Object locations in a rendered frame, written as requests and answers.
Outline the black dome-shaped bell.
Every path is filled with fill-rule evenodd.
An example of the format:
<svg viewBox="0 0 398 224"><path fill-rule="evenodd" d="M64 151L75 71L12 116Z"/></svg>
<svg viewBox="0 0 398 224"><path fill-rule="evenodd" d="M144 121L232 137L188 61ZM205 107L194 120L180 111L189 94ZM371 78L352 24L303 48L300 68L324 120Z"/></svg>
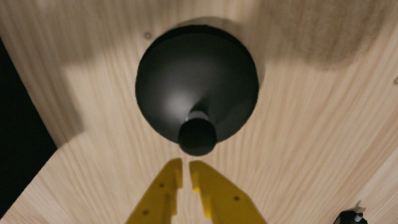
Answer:
<svg viewBox="0 0 398 224"><path fill-rule="evenodd" d="M258 97L257 70L247 48L207 24L177 27L157 37L135 79L137 106L147 123L194 157L235 135Z"/></svg>

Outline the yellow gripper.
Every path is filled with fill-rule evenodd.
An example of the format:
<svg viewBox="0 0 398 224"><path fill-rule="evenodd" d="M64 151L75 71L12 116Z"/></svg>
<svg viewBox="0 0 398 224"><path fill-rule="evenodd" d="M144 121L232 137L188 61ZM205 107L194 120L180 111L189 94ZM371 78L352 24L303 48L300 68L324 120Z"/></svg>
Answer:
<svg viewBox="0 0 398 224"><path fill-rule="evenodd" d="M199 192L204 217L211 218L212 224L268 224L250 196L215 168L201 160L188 165L193 192ZM172 224L178 189L183 189L183 161L173 158L156 175L124 224Z"/></svg>

